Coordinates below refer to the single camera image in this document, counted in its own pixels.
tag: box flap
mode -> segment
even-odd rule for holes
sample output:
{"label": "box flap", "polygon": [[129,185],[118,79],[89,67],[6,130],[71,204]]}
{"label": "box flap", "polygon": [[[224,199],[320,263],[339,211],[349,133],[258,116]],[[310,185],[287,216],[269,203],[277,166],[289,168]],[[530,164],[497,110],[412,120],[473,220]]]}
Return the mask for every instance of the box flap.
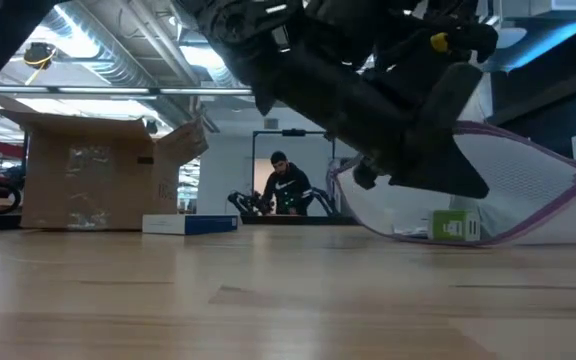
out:
{"label": "box flap", "polygon": [[0,115],[26,130],[41,130],[68,136],[151,141],[141,120],[122,121],[11,110],[0,110]]}
{"label": "box flap", "polygon": [[208,149],[201,121],[188,122],[157,141],[157,151],[181,166]]}
{"label": "box flap", "polygon": [[6,110],[37,113],[35,109],[8,96],[0,95],[0,106]]}

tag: wooden floor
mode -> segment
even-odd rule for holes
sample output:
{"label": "wooden floor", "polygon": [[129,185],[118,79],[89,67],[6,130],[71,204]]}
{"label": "wooden floor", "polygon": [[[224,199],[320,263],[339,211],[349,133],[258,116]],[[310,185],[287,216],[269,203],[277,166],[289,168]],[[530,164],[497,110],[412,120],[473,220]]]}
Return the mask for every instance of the wooden floor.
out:
{"label": "wooden floor", "polygon": [[0,359],[576,359],[576,247],[0,233]]}

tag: green box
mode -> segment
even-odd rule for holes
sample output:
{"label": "green box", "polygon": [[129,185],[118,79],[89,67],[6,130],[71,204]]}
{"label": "green box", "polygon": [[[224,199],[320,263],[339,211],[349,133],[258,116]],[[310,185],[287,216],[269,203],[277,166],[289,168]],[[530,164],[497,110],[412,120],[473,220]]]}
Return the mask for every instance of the green box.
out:
{"label": "green box", "polygon": [[437,210],[428,217],[428,238],[440,241],[479,241],[479,215],[462,210]]}

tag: black cap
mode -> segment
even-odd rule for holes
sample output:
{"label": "black cap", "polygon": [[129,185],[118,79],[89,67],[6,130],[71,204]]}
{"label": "black cap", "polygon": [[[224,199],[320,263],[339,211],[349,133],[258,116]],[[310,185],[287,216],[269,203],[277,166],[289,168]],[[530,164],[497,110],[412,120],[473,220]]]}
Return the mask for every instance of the black cap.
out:
{"label": "black cap", "polygon": [[280,161],[287,161],[287,160],[288,158],[286,157],[286,154],[282,153],[281,151],[275,151],[270,157],[270,163],[273,165]]}

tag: man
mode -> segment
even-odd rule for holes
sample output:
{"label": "man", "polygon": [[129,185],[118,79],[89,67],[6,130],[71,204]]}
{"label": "man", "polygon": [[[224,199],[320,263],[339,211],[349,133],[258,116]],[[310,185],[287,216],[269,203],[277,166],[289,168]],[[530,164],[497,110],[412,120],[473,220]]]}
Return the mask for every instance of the man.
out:
{"label": "man", "polygon": [[308,176],[281,151],[273,153],[270,162],[275,171],[268,177],[262,198],[270,201],[276,197],[277,215],[308,216],[313,199]]}

